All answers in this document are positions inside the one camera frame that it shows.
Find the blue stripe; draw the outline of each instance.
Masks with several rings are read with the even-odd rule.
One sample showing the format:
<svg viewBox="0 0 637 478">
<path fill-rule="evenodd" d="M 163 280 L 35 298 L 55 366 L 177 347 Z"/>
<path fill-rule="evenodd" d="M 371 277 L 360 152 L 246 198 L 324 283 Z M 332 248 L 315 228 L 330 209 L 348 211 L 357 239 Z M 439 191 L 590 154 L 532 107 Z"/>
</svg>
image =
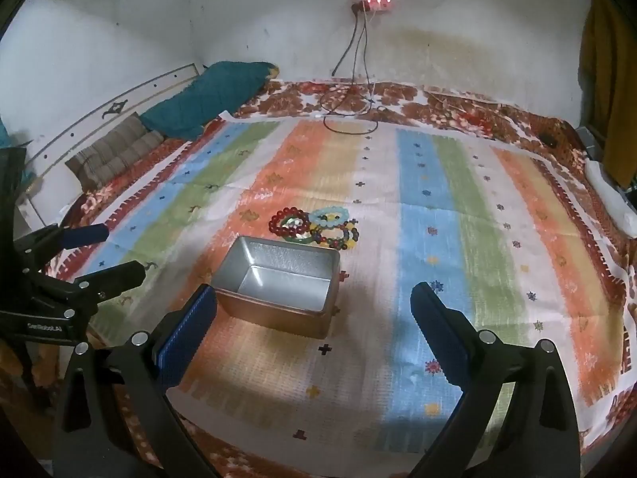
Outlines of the blue stripe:
<svg viewBox="0 0 637 478">
<path fill-rule="evenodd" d="M 426 370 L 434 355 L 413 319 L 412 289 L 423 281 L 440 283 L 441 300 L 462 311 L 469 321 L 473 307 L 464 276 L 459 217 L 431 136 L 399 129 L 397 143 L 401 222 L 390 360 L 392 390 L 377 449 L 419 453 L 434 441 L 461 390 L 451 386 L 443 373 Z M 437 257 L 438 262 L 430 263 L 429 257 Z M 427 415 L 427 404 L 438 404 L 440 413 Z"/>
<path fill-rule="evenodd" d="M 110 268 L 118 264 L 133 249 L 135 243 L 144 233 L 146 226 L 154 223 L 179 195 L 184 186 L 192 182 L 200 170 L 205 169 L 211 159 L 223 152 L 247 128 L 249 124 L 233 123 L 224 126 L 215 136 L 196 153 L 192 154 L 164 183 L 161 183 L 129 217 L 128 222 L 136 225 L 131 231 L 120 226 L 111 232 L 106 243 L 102 244 L 90 262 L 82 268 L 82 274 Z"/>
</svg>

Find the yellow curtain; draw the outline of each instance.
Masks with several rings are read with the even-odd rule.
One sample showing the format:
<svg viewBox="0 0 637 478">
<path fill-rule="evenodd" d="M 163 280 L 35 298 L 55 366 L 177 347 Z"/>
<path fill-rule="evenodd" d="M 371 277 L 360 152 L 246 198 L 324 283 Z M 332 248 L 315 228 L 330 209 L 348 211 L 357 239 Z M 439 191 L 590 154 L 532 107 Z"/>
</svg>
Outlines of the yellow curtain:
<svg viewBox="0 0 637 478">
<path fill-rule="evenodd" d="M 594 81 L 588 123 L 605 142 L 604 169 L 626 188 L 637 172 L 637 33 L 611 0 L 592 0 L 580 69 Z"/>
</svg>

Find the light blue beaded bracelet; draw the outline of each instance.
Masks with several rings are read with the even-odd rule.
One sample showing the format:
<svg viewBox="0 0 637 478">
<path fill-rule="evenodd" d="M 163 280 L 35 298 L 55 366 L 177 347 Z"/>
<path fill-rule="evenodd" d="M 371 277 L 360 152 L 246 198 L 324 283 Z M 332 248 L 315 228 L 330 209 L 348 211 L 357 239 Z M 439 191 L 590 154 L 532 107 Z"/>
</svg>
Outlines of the light blue beaded bracelet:
<svg viewBox="0 0 637 478">
<path fill-rule="evenodd" d="M 323 217 L 329 217 L 333 215 L 333 219 L 323 219 Z M 350 213 L 346 208 L 342 206 L 328 206 L 326 208 L 319 208 L 309 215 L 310 222 L 323 228 L 334 228 L 340 224 L 344 224 L 349 218 Z"/>
</svg>

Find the bed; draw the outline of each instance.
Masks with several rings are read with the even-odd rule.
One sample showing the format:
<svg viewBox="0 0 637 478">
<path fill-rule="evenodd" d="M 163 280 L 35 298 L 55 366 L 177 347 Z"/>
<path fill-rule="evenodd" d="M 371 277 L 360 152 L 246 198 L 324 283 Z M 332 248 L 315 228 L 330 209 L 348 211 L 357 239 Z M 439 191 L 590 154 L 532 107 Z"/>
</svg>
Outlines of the bed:
<svg viewBox="0 0 637 478">
<path fill-rule="evenodd" d="M 142 287 L 101 306 L 96 342 L 152 329 L 210 281 L 238 235 L 273 238 L 278 210 L 343 206 L 360 239 L 342 251 L 327 338 L 220 311 L 169 392 L 223 476 L 385 478 L 412 468 L 460 397 L 410 316 L 410 290 L 423 280 L 504 341 L 555 341 L 582 451 L 599 444 L 637 398 L 635 242 L 587 184 L 575 131 L 483 95 L 379 82 L 372 111 L 327 119 L 350 133 L 335 134 L 320 104 L 333 85 L 270 81 L 198 140 L 163 142 L 71 207 L 65 224 L 104 222 L 111 235 L 63 253 L 50 274 L 69 280 L 128 260 L 147 270 Z M 342 113 L 365 109 L 362 87 L 352 91 Z M 123 391 L 120 401 L 140 454 L 156 463 Z"/>
</svg>

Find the electrical cable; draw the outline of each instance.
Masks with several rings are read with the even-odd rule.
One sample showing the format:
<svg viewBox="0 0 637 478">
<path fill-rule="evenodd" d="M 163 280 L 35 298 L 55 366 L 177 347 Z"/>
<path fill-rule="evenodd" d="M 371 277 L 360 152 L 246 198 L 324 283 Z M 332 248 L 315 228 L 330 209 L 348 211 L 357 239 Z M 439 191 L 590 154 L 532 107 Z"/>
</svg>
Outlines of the electrical cable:
<svg viewBox="0 0 637 478">
<path fill-rule="evenodd" d="M 336 71 L 338 70 L 338 67 L 341 65 L 341 63 L 343 62 L 343 59 L 345 59 L 345 56 L 350 51 L 350 48 L 352 47 L 352 44 L 354 43 L 354 38 L 356 37 L 356 30 L 358 29 L 358 12 L 354 11 L 354 17 L 356 20 L 354 22 L 354 32 L 352 33 L 352 38 L 350 39 L 350 43 L 347 45 L 345 52 L 343 52 L 343 55 L 338 60 L 338 63 L 336 63 L 336 68 L 332 70 L 332 77 L 336 75 Z"/>
<path fill-rule="evenodd" d="M 358 136 L 358 135 L 368 135 L 370 133 L 373 133 L 375 130 L 378 129 L 378 120 L 374 119 L 375 125 L 372 129 L 369 129 L 368 131 L 364 131 L 361 133 L 352 133 L 352 132 L 348 132 L 348 131 L 339 131 L 336 129 L 333 129 L 331 127 L 329 127 L 327 125 L 327 117 L 330 115 L 336 115 L 336 116 L 343 116 L 343 117 L 347 117 L 347 116 L 362 116 L 365 114 L 368 114 L 372 108 L 373 108 L 373 97 L 371 96 L 371 81 L 369 80 L 369 73 L 367 71 L 367 43 L 369 42 L 369 36 L 367 34 L 367 13 L 365 11 L 365 4 L 364 4 L 364 0 L 361 0 L 361 6 L 362 6 L 362 10 L 363 10 L 363 14 L 364 14 L 364 22 L 363 22 L 363 28 L 361 31 L 361 34 L 359 35 L 358 41 L 356 42 L 356 49 L 354 50 L 354 64 L 352 66 L 352 78 L 350 81 L 350 85 L 347 89 L 347 91 L 345 92 L 345 95 L 343 95 L 343 97 L 341 98 L 341 100 L 339 101 L 339 103 L 334 107 L 334 108 L 326 108 L 326 106 L 324 105 L 324 99 L 325 97 L 330 94 L 330 93 L 334 93 L 336 91 L 338 91 L 338 88 L 336 89 L 330 89 L 330 90 L 326 90 L 323 95 L 321 95 L 321 98 L 318 100 L 318 103 L 320 104 L 321 108 L 323 108 L 323 110 L 327 111 L 327 115 L 323 116 L 323 125 L 326 127 L 326 129 L 329 129 L 330 131 L 334 132 L 334 133 L 339 133 L 339 134 L 348 134 L 348 135 L 353 135 L 353 136 Z M 354 34 L 352 35 L 352 41 L 354 39 L 354 37 L 356 36 L 356 28 L 358 25 L 358 12 L 359 10 L 355 7 L 352 6 L 352 10 L 354 11 L 355 15 L 356 15 L 356 24 L 355 24 L 355 28 L 354 28 Z M 367 78 L 367 92 L 369 93 L 369 97 L 366 99 L 367 102 L 369 103 L 369 105 L 362 111 L 358 111 L 357 113 L 350 113 L 350 114 L 345 114 L 345 113 L 339 113 L 336 110 L 338 110 L 338 108 L 340 108 L 344 103 L 345 100 L 347 100 L 347 98 L 350 96 L 352 89 L 355 85 L 355 80 L 356 80 L 356 61 L 358 59 L 358 51 L 359 51 L 359 47 L 361 46 L 361 40 L 362 40 L 362 36 L 363 34 L 365 35 L 365 45 L 363 47 L 363 65 L 365 68 L 365 76 Z M 351 45 L 352 45 L 352 41 L 350 41 L 350 45 L 347 47 L 347 50 L 345 51 L 345 53 L 343 54 L 343 56 L 341 57 L 340 61 L 338 62 L 338 65 L 336 66 L 338 68 L 338 66 L 340 65 L 340 63 L 343 61 L 343 59 L 345 58 L 345 55 L 347 54 L 348 50 L 350 49 Z M 336 73 L 336 69 L 334 69 L 334 71 L 332 72 L 332 76 L 334 76 L 334 74 Z"/>
</svg>

